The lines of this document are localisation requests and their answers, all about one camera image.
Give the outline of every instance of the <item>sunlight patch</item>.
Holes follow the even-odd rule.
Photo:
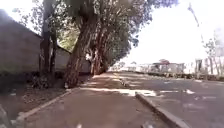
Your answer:
[[[135,93],[140,93],[144,96],[157,96],[155,91],[151,90],[130,90],[130,89],[108,89],[108,88],[80,88],[81,90],[99,91],[99,92],[119,92],[128,96],[135,96]]]

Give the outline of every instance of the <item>sidewalk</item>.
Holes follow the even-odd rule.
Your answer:
[[[94,87],[115,86],[112,74],[95,77]],[[73,89],[65,97],[25,119],[26,128],[140,128],[149,122],[155,128],[168,128],[135,97],[115,92]]]

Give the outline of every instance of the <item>tree canopy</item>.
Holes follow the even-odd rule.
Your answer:
[[[170,7],[177,0],[44,0],[32,14],[37,30],[43,27],[46,3],[51,3],[51,15],[44,19],[51,23],[62,46],[72,51],[66,69],[66,82],[75,85],[84,56],[91,53],[94,74],[99,74],[122,57],[131,45],[138,46],[138,33],[152,20],[152,8]]]

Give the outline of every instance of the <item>sky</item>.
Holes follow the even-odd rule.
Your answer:
[[[189,2],[198,17],[200,28],[187,10]],[[144,64],[167,59],[170,62],[189,63],[205,58],[207,55],[201,43],[201,33],[207,41],[212,38],[215,28],[224,27],[222,5],[223,0],[180,0],[175,7],[155,9],[152,22],[139,33],[138,47],[133,48],[121,61]],[[13,8],[20,7],[28,12],[32,6],[32,0],[0,0],[0,8],[15,20],[20,17],[11,12]]]

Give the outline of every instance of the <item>tree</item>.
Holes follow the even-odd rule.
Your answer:
[[[57,4],[50,4],[48,10],[52,10],[53,7],[53,11],[50,12],[53,12],[51,18],[54,20],[51,21],[54,23],[52,28],[56,32],[63,30],[61,27],[65,27],[67,22],[72,28],[79,29],[79,36],[65,71],[65,81],[69,87],[76,85],[82,60],[88,51],[94,51],[92,52],[96,60],[94,69],[99,73],[101,67],[106,69],[108,65],[124,57],[130,50],[131,42],[137,46],[137,33],[152,19],[150,14],[152,6],[156,8],[170,6],[175,2],[175,0],[56,0],[59,7]]]

